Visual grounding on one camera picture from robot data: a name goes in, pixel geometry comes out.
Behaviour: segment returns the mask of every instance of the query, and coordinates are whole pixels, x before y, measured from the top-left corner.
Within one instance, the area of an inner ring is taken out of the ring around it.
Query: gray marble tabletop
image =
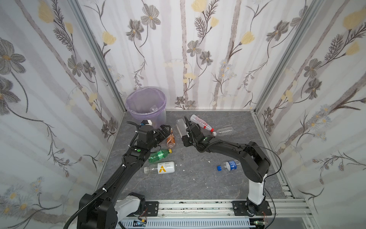
[[[192,114],[205,120],[215,129],[232,126],[235,134],[220,137],[223,140],[235,143],[248,143],[254,141],[263,146],[258,130],[254,124],[251,113],[248,111],[167,111],[167,124],[173,127],[176,145],[169,154],[160,162],[174,161],[175,172],[169,174],[144,174],[140,169],[121,191],[120,199],[128,193],[136,192],[145,195],[147,200],[173,200],[173,199],[246,199],[249,191],[248,178],[242,169],[234,171],[217,171],[216,167],[230,157],[216,153],[200,153],[193,146],[184,147],[180,135],[175,127],[177,119]],[[112,152],[108,158],[100,185],[108,180],[120,166],[121,156],[127,151],[136,127],[126,124],[134,121],[127,112],[117,134]],[[161,143],[162,149],[167,149],[166,141]],[[271,166],[269,174],[274,173]],[[284,199],[284,193],[277,176],[266,180],[266,188],[274,199]]]

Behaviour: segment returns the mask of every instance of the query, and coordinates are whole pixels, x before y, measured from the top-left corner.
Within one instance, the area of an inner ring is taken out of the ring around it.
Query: wallpaper panel
[[[365,36],[364,1],[325,1],[258,113],[322,229],[366,223]]]
[[[0,221],[62,228],[122,118],[66,1],[0,2]]]
[[[79,0],[123,99],[252,109],[311,1]]]

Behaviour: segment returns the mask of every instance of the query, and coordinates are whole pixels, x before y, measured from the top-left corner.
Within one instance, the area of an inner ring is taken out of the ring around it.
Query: green plastic bottle
[[[150,163],[154,163],[157,162],[158,160],[161,160],[163,158],[166,158],[168,154],[171,154],[172,150],[171,149],[161,149],[153,154],[150,155],[149,157],[149,162]]]

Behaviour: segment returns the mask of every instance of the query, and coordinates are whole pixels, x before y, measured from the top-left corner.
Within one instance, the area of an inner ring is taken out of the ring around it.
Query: flower center
[[[22,205],[20,206],[20,209],[21,209],[21,210],[24,210],[26,207],[27,207],[27,204],[22,204]]]
[[[11,60],[10,56],[8,56],[8,55],[4,55],[3,58],[6,60]]]

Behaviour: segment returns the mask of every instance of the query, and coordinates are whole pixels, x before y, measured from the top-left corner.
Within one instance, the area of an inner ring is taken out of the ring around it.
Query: trash can
[[[142,120],[151,120],[154,128],[167,122],[167,98],[157,88],[141,88],[131,93],[126,99],[126,108],[137,123]]]

